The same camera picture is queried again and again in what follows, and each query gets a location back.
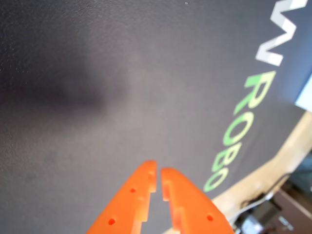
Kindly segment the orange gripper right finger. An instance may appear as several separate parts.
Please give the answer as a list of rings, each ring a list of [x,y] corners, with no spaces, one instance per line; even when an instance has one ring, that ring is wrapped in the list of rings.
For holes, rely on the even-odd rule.
[[[161,185],[175,231],[181,234],[234,233],[225,215],[180,171],[161,169]]]

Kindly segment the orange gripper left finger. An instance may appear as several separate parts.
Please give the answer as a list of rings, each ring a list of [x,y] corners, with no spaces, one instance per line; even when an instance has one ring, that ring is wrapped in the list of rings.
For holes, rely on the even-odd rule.
[[[156,192],[157,162],[142,163],[95,220],[89,234],[139,234],[148,220],[151,194]]]

